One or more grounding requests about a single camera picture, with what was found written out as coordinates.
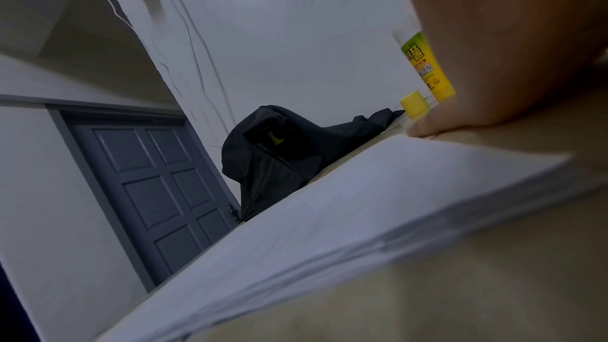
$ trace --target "black cloth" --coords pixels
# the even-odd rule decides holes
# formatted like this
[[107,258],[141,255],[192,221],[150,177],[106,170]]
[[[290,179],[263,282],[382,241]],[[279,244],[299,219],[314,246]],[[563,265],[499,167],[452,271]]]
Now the black cloth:
[[369,119],[319,127],[286,108],[259,107],[222,146],[222,172],[241,184],[240,219],[249,220],[302,188],[401,114],[384,109]]

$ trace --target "table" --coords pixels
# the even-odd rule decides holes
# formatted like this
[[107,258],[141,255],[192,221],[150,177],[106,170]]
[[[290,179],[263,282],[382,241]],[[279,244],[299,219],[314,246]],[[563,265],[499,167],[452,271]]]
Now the table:
[[[433,138],[608,171],[608,65],[513,122]],[[408,122],[364,148],[403,134]],[[193,334],[215,341],[608,341],[608,191]]]

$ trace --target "glue stick label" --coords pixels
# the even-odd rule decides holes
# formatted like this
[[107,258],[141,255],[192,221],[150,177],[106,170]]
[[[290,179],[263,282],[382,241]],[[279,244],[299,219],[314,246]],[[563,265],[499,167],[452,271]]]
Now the glue stick label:
[[455,94],[454,88],[441,71],[439,64],[435,60],[431,48],[426,41],[426,37],[420,31],[408,40],[401,51],[410,61],[418,75],[426,83],[429,90],[433,93],[438,102]]

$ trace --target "door frame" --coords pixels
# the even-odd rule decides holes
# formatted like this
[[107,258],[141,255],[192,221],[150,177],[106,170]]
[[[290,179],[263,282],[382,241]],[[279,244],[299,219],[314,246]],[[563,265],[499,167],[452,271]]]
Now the door frame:
[[82,153],[82,150],[80,150],[78,143],[74,139],[72,131],[70,131],[70,128],[66,123],[66,118],[97,118],[121,121],[131,120],[133,122],[149,122],[152,120],[155,122],[163,122],[170,124],[183,124],[186,128],[186,131],[194,140],[196,147],[199,149],[199,151],[203,155],[203,158],[209,165],[209,168],[211,169],[213,176],[220,184],[222,191],[228,197],[230,204],[235,209],[239,211],[241,210],[241,206],[238,200],[235,198],[232,191],[230,191],[224,178],[222,178],[220,171],[217,169],[217,167],[211,160],[211,157],[205,150],[201,139],[196,134],[194,127],[192,127],[187,117],[181,111],[176,111],[175,113],[148,113],[145,111],[114,110],[109,108],[106,109],[95,107],[74,107],[56,104],[45,104],[45,107],[51,115],[55,126],[57,126],[57,129],[59,130],[59,133],[65,141],[65,144],[68,146],[68,149],[70,150],[74,161],[80,168],[84,179],[87,181],[89,187],[91,188],[95,199],[99,203],[101,210],[103,211],[106,216],[106,219],[110,223],[110,227],[112,228],[112,230],[114,230],[114,233],[116,234],[120,245],[125,250],[129,261],[133,265],[137,276],[139,276],[139,279],[141,280],[147,292],[152,292],[152,290],[156,288],[156,285],[154,285],[154,282],[152,281],[150,274],[146,270],[143,261],[139,257],[139,254],[137,254],[135,246],[129,239],[127,231],[120,222],[120,219],[114,211],[114,208],[110,204],[108,197],[101,188],[101,184],[97,180],[97,177],[93,173],[91,166],[87,162],[84,154]]

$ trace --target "door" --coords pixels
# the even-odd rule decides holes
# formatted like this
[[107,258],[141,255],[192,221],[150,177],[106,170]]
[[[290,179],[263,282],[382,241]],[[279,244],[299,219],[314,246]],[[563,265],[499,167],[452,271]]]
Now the door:
[[156,285],[236,225],[183,121],[66,122]]

